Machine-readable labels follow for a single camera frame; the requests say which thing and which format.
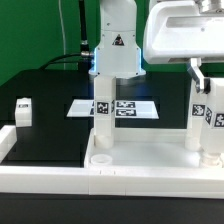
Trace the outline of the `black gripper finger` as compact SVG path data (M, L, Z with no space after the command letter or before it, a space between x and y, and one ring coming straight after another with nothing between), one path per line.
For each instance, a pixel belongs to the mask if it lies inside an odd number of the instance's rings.
M200 66L200 58L191 58L187 63L187 72L195 81L196 92L208 94L210 92L210 78L203 75Z

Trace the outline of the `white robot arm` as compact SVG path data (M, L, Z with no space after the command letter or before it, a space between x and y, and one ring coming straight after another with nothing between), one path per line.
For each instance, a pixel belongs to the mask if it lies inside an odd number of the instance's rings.
M224 62L224 0L150 0L143 46L136 44L135 0L100 0L100 42L92 75L129 79L149 64L185 63L196 90L210 91L203 63Z

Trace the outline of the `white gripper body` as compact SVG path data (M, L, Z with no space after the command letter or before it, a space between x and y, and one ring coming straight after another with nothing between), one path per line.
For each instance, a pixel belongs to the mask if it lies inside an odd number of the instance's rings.
M151 0L143 57L149 64L224 62L224 0Z

